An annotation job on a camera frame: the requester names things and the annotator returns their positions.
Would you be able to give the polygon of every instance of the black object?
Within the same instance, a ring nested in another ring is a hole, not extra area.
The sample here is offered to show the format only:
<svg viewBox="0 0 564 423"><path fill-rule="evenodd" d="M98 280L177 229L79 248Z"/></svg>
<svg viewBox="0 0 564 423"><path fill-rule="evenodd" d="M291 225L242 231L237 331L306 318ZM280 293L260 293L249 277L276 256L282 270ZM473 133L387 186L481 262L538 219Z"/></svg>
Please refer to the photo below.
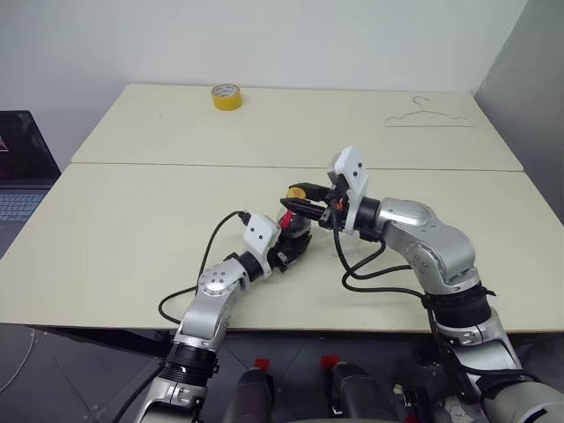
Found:
<svg viewBox="0 0 564 423"><path fill-rule="evenodd" d="M399 421L384 392L359 366L339 363L326 369L323 387L330 404L330 414L333 416Z"/></svg>
<svg viewBox="0 0 564 423"><path fill-rule="evenodd" d="M218 370L217 354L203 348L174 344L160 377L188 385L205 386Z"/></svg>
<svg viewBox="0 0 564 423"><path fill-rule="evenodd" d="M527 419L525 419L523 423L534 423L535 421L537 421L539 417L544 416L547 413L548 413L547 410L541 408L540 410L537 410L534 413L532 413Z"/></svg>
<svg viewBox="0 0 564 423"><path fill-rule="evenodd" d="M164 359L170 351L168 330L148 330L151 336L142 336L123 329L96 329L69 326L33 326L36 330L54 333L77 342L114 348L128 353Z"/></svg>
<svg viewBox="0 0 564 423"><path fill-rule="evenodd" d="M363 197L360 201L354 228L359 231L362 240L377 242L381 237L381 234L375 231L378 207L380 207L380 201L373 198Z"/></svg>
<svg viewBox="0 0 564 423"><path fill-rule="evenodd" d="M32 114L0 111L0 188L50 188L60 175Z"/></svg>
<svg viewBox="0 0 564 423"><path fill-rule="evenodd" d="M245 372L233 391L223 423L271 422L274 403L272 377L261 369Z"/></svg>
<svg viewBox="0 0 564 423"><path fill-rule="evenodd" d="M311 204L308 200L302 200L301 198L280 198L280 203L284 205L286 209L306 219L315 220L316 222L319 221L323 212L325 212L325 207Z"/></svg>
<svg viewBox="0 0 564 423"><path fill-rule="evenodd" d="M298 238L278 238L278 242L268 252L269 265L285 272L288 266L306 251L310 241L311 235L309 232Z"/></svg>
<svg viewBox="0 0 564 423"><path fill-rule="evenodd" d="M433 310L438 323L450 328L467 328L485 322L492 315L488 294L495 295L480 283L461 293L429 294L426 307Z"/></svg>
<svg viewBox="0 0 564 423"><path fill-rule="evenodd" d="M327 194L326 203L330 204L332 200L347 200L346 191L349 189L349 184L346 181L345 176L340 174L337 176L337 179L333 179L331 175L329 177L333 182L333 187Z"/></svg>
<svg viewBox="0 0 564 423"><path fill-rule="evenodd" d="M249 280L251 282L263 275L263 267L258 262L258 260L256 260L255 256L253 256L248 251L245 251L240 256L235 253L233 253L231 256L237 259L237 261L241 263L241 266L245 268L245 271L247 272L247 275L249 276Z"/></svg>
<svg viewBox="0 0 564 423"><path fill-rule="evenodd" d="M425 387L404 386L404 401L417 423L434 423L432 405Z"/></svg>

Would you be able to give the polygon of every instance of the red tab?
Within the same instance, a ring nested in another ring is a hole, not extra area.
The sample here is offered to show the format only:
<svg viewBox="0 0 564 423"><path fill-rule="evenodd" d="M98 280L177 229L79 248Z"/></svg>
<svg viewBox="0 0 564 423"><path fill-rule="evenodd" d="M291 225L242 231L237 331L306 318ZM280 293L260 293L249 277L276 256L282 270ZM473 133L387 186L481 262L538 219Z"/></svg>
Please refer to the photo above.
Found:
<svg viewBox="0 0 564 423"><path fill-rule="evenodd" d="M282 230L285 231L286 229L290 229L290 224L292 224L292 218L293 218L293 212L289 210L286 212L284 216L282 216L282 219L279 222Z"/></svg>
<svg viewBox="0 0 564 423"><path fill-rule="evenodd" d="M255 359L254 368L260 368L264 372L268 372L268 366L271 364L270 360L267 359Z"/></svg>
<svg viewBox="0 0 564 423"><path fill-rule="evenodd" d="M338 363L338 355L324 355L321 358L321 367L332 368Z"/></svg>
<svg viewBox="0 0 564 423"><path fill-rule="evenodd" d="M404 423L417 423L417 419L415 419L414 414L408 414L404 420Z"/></svg>

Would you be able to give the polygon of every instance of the black cable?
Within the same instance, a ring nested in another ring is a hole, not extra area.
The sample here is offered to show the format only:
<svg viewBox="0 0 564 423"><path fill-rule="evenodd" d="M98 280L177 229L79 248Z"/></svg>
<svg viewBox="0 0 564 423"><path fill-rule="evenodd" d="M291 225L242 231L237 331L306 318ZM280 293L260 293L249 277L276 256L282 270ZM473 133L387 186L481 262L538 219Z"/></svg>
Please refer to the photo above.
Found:
<svg viewBox="0 0 564 423"><path fill-rule="evenodd" d="M526 370L523 370L521 368L504 368L504 369L500 369L500 370L481 370L479 368L472 368L472 367L467 367L464 364L462 364L459 360L458 357L453 353L453 357L456 358L456 360L458 361L458 366L466 373L469 373L470 375L476 375L476 376L523 376L523 377L528 377L530 379L532 379L532 381L534 382L539 382L541 383L541 381L531 372L528 372Z"/></svg>
<svg viewBox="0 0 564 423"><path fill-rule="evenodd" d="M186 288L186 289L182 289L181 291L176 291L175 293L171 293L170 295L167 295L165 298L163 298L160 303L159 303L159 314L164 317L165 319L167 319L169 322L172 323L176 323L176 324L180 324L180 320L175 319L174 317L172 317L171 315L168 315L165 310L163 310L163 306L165 305L165 302L167 302L168 300L173 299L174 297L177 297L179 295L182 295L184 293L191 293L192 291L196 291L196 286L191 286L190 288Z"/></svg>
<svg viewBox="0 0 564 423"><path fill-rule="evenodd" d="M241 218L241 220L243 220L243 222L246 224L249 221L249 217L250 215L246 212L246 211L232 211L231 213L229 213L228 215L226 215L216 226L215 229L213 229L213 232L211 233L210 236L210 240L208 241L208 245L205 248L205 252L204 252L204 258L202 258L202 263L200 264L200 270L197 273L198 278L200 278L200 275L202 275L202 273L205 270L205 263L208 260L208 255L210 254L210 249L212 248L212 244L213 244L213 240L215 239L215 235L217 235L218 231L220 230L220 228L228 221L230 220L230 218L232 218L233 216L239 216ZM165 310L163 309L163 306L165 305L165 303L169 300L172 300L174 297L177 297L179 295L183 295L184 293L190 293L192 291L196 291L197 292L197 283L194 286L191 286L190 288L186 288L186 289L182 289L181 291L177 291L175 293L171 293L170 295L167 295L165 298L163 298L158 306L158 310L159 310L159 314L164 317L165 319L167 319L169 322L172 323L176 323L176 324L180 324L180 320L175 319L174 317L172 317L171 315L168 315Z"/></svg>
<svg viewBox="0 0 564 423"><path fill-rule="evenodd" d="M220 230L220 228L228 221L230 220L230 218L232 218L233 216L240 216L241 219L243 219L243 217L241 215L245 214L245 211L232 211L230 212L227 216L225 216L219 223L217 226L215 226L215 229L213 230L213 232L211 233L211 237L210 240L208 241L208 245L205 248L205 253L204 253L204 258L202 259L202 264L200 264L200 270L197 273L197 276L200 277L200 275L202 275L202 273L204 273L205 270L205 262L208 261L208 255L210 254L210 249L212 248L212 244L213 244L213 240L215 239L215 235L218 234L218 231Z"/></svg>
<svg viewBox="0 0 564 423"><path fill-rule="evenodd" d="M128 410L128 408L130 408L133 401L135 401L135 398L137 398L139 394L145 389L145 387L155 377L157 377L157 375L160 373L160 370L162 370L162 368L163 368L163 363L160 363L159 366L150 375L147 376L147 378L143 381L143 383L137 386L137 389L133 391L133 393L130 395L129 398L127 398L127 400L123 403L122 407L119 409L117 414L114 416L114 418L112 419L112 423L119 423L119 421L123 417L123 414Z"/></svg>
<svg viewBox="0 0 564 423"><path fill-rule="evenodd" d="M379 240L380 248L376 250L375 253L371 254L370 256L365 257L364 259L360 260L354 266L351 266L347 261L345 254L343 253L343 249L341 247L341 240L338 234L338 212L337 212L337 204L335 200L330 201L330 208L331 208L331 220L333 225L333 241L335 242L335 249L337 250L337 255L341 264L345 268L345 274L341 278L341 283L345 289L349 291L354 291L356 293L408 293L410 295L414 295L420 299L424 298L422 293L418 293L412 289L407 288L397 288L397 287L375 287L375 288L359 288L357 286L349 285L346 280L349 277L353 277L358 280L366 280L371 278L378 278L382 275L391 273L393 271L407 271L411 269L411 266L408 265L400 265L400 266L392 266L387 269L382 269L381 271L374 271L372 273L368 273L365 275L359 275L355 273L361 267L367 265L368 263L375 260L378 256L380 256L384 250L386 249L386 242L384 240Z"/></svg>

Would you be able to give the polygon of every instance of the yellow tape roll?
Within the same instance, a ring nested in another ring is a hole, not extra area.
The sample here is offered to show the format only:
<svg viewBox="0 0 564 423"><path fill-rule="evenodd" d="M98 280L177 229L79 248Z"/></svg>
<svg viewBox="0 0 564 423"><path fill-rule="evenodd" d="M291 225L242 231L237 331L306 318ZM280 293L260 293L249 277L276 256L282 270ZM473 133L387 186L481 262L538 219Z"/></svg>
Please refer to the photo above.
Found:
<svg viewBox="0 0 564 423"><path fill-rule="evenodd" d="M286 198L301 198L306 199L306 191L298 187L292 187L286 192Z"/></svg>
<svg viewBox="0 0 564 423"><path fill-rule="evenodd" d="M215 85L211 90L213 104L219 110L231 111L243 104L241 90L234 84Z"/></svg>

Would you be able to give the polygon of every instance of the table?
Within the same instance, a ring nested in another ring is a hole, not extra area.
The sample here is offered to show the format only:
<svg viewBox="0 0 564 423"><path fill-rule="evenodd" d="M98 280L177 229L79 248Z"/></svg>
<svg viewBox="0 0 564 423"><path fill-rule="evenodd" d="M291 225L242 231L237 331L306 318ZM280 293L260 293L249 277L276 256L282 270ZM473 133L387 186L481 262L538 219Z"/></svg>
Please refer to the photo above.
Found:
<svg viewBox="0 0 564 423"><path fill-rule="evenodd" d="M327 179L319 169L71 164L0 261L0 322L172 329L157 303L195 283L216 223L243 208L275 216L287 185L304 181ZM370 170L368 195L417 199L467 233L507 330L564 329L563 228L525 174ZM226 225L209 263L241 251L242 231ZM351 260L374 247L345 244ZM377 266L399 263L387 251ZM316 230L291 270L253 285L232 328L428 330L416 299L347 292L341 273L330 235ZM361 283L417 286L409 271ZM181 316L189 300L167 311Z"/></svg>
<svg viewBox="0 0 564 423"><path fill-rule="evenodd" d="M242 88L222 112L210 90L128 85L72 161L325 168L355 145L370 168L523 170L468 93Z"/></svg>

